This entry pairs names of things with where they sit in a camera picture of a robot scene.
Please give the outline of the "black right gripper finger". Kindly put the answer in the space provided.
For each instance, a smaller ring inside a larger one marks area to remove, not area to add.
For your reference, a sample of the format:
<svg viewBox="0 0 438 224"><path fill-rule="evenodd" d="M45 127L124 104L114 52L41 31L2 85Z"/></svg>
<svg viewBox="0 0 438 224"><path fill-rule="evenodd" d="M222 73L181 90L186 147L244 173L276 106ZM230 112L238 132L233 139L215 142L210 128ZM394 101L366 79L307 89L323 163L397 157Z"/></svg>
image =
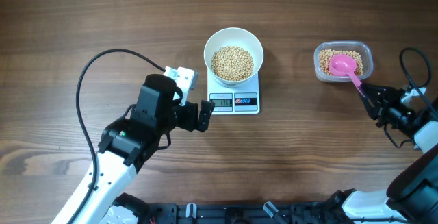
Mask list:
<svg viewBox="0 0 438 224"><path fill-rule="evenodd" d="M366 97L384 97L391 93L397 93L397 90L393 87L377 86L368 83L362 83L361 90Z"/></svg>
<svg viewBox="0 0 438 224"><path fill-rule="evenodd" d="M364 96L362 94L359 94L359 97L365 107L365 111L367 112L368 116L372 120L376 120L378 118L377 99L374 97L369 97L368 95Z"/></svg>

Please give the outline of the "pink plastic measuring scoop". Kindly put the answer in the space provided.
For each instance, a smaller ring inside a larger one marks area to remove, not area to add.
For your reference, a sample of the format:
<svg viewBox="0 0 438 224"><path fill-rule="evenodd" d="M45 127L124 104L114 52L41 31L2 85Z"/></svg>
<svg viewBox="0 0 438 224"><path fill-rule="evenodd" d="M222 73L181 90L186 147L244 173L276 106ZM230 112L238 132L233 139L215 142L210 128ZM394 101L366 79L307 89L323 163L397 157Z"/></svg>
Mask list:
<svg viewBox="0 0 438 224"><path fill-rule="evenodd" d="M364 95L361 90L362 82L355 75L357 63L353 58L345 54L334 55L330 59L329 70L334 76L348 76L355 85L360 94Z"/></svg>

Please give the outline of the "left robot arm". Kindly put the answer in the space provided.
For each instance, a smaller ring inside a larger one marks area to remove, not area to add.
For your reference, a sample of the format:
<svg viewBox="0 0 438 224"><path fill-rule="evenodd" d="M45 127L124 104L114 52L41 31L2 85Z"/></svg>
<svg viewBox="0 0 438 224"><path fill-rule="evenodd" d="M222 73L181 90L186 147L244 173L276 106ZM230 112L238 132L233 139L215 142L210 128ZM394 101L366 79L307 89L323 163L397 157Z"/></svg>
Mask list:
<svg viewBox="0 0 438 224"><path fill-rule="evenodd" d="M54 223L98 223L143 164L163 149L162 136L176 127L207 130L214 103L187 100L197 78L196 71L169 66L146 76L137 102L104 129L94 162Z"/></svg>

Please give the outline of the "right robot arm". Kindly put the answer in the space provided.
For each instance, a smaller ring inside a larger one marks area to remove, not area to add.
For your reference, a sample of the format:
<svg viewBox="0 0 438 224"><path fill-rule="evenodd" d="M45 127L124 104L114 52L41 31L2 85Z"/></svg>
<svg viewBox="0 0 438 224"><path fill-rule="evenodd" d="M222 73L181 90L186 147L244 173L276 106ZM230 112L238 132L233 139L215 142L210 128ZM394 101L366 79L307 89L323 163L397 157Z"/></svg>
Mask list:
<svg viewBox="0 0 438 224"><path fill-rule="evenodd" d="M422 156L387 190L338 191L319 213L322 223L437 222L437 103L416 112L403 104L405 90L361 84L361 100L377 127L402 132Z"/></svg>

